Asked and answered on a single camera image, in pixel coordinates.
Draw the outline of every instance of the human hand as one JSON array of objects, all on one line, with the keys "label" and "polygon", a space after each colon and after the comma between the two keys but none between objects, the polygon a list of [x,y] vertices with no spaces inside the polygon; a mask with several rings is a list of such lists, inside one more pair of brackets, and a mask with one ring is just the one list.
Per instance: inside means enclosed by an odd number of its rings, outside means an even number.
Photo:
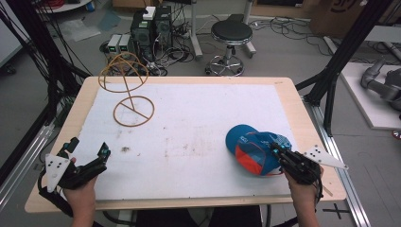
[{"label": "human hand", "polygon": [[305,185],[297,183],[285,170],[284,174],[288,180],[289,190],[293,200],[294,208],[297,213],[299,226],[319,226],[315,215],[315,200],[317,188],[315,185]]},{"label": "human hand", "polygon": [[72,226],[92,226],[96,207],[96,179],[97,176],[87,184],[74,190],[63,189],[65,198],[67,198],[68,203],[70,203],[74,214]]}]

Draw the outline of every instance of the stool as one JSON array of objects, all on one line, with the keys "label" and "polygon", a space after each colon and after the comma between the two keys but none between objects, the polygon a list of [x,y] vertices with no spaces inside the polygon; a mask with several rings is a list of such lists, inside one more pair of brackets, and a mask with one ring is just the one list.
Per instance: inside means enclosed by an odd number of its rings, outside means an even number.
[{"label": "stool", "polygon": [[244,64],[235,56],[235,45],[246,44],[252,39],[252,29],[242,22],[225,20],[212,26],[213,39],[227,44],[225,56],[215,56],[207,64],[205,72],[218,76],[240,76],[244,72]]}]

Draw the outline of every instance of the cardboard box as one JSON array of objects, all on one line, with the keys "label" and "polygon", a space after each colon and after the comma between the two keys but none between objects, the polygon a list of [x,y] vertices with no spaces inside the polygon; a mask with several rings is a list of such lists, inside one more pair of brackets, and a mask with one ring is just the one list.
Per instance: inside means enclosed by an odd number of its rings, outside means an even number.
[{"label": "cardboard box", "polygon": [[114,8],[144,9],[145,7],[157,7],[163,0],[113,0]]},{"label": "cardboard box", "polygon": [[310,20],[313,34],[343,38],[363,11],[362,0],[321,0]]},{"label": "cardboard box", "polygon": [[320,0],[304,0],[301,7],[272,6],[258,4],[254,1],[251,15],[268,17],[291,17],[291,18],[311,18],[312,12],[318,6]]}]

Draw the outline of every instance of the blue cap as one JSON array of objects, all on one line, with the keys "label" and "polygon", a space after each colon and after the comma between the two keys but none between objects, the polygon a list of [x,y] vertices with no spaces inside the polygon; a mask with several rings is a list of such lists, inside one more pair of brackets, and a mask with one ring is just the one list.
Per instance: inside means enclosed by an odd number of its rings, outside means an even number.
[{"label": "blue cap", "polygon": [[259,132],[249,125],[233,127],[228,131],[225,141],[236,160],[251,173],[260,176],[266,176],[280,166],[271,153],[270,145],[273,142],[291,149],[285,136],[269,131]]}]

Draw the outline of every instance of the floor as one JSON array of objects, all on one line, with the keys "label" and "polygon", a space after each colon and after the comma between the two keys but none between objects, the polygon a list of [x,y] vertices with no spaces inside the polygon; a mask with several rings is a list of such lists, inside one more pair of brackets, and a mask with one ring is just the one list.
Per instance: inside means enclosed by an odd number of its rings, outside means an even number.
[{"label": "floor", "polygon": [[[86,26],[96,26],[111,10],[108,6],[87,13],[77,9],[58,16],[59,22],[83,19]],[[90,39],[74,42],[69,45],[82,60],[83,64],[94,74],[105,67],[105,57],[99,51],[100,45],[108,41],[114,33],[126,33],[131,25],[128,12],[118,12],[122,20],[110,30],[101,30],[101,34]],[[205,25],[199,33],[207,33],[214,17],[198,20],[198,27]],[[252,17],[250,21],[260,20]],[[269,26],[262,24],[254,26],[253,45],[257,53],[252,59],[241,50],[236,52],[245,65],[243,77],[289,77],[295,84],[308,79],[326,66],[330,60],[328,47],[322,39],[308,38],[294,40],[284,37],[277,28],[274,32]],[[300,32],[309,32],[307,26],[296,26]],[[299,36],[289,34],[292,38]],[[60,39],[55,38],[60,46]],[[168,76],[206,76],[206,63],[216,54],[224,53],[225,46],[219,44],[209,35],[199,36],[200,47],[204,56],[199,61],[180,62],[167,68]],[[398,64],[399,61],[386,53],[378,53],[371,48],[372,44],[364,44],[359,48],[352,61],[375,61],[385,55],[388,62]],[[10,63],[15,67],[16,74],[9,75],[3,70],[0,74],[0,164],[17,146],[27,129],[39,115],[46,104],[46,84],[39,75],[35,65],[28,55],[21,51]],[[310,88],[300,91],[305,95]],[[342,159],[350,169],[354,187],[369,219],[367,226],[401,226],[401,183],[397,181],[397,172],[401,166],[401,143],[391,136],[391,131],[371,130],[356,106],[346,86],[341,79],[338,81],[336,100],[333,112],[332,132],[339,147]],[[7,200],[1,201],[1,226],[69,226],[71,219],[66,215],[57,214],[28,214],[24,206],[26,199],[35,184],[40,166],[36,160],[27,167],[25,176],[20,177],[18,187]],[[207,225],[205,220],[208,210],[193,209],[191,214],[200,226]],[[317,207],[318,218],[322,226],[355,226],[346,202],[321,202]],[[273,205],[271,225],[280,224],[295,215],[291,204]],[[104,226],[115,226],[106,220],[102,213],[96,213],[96,221]]]}]

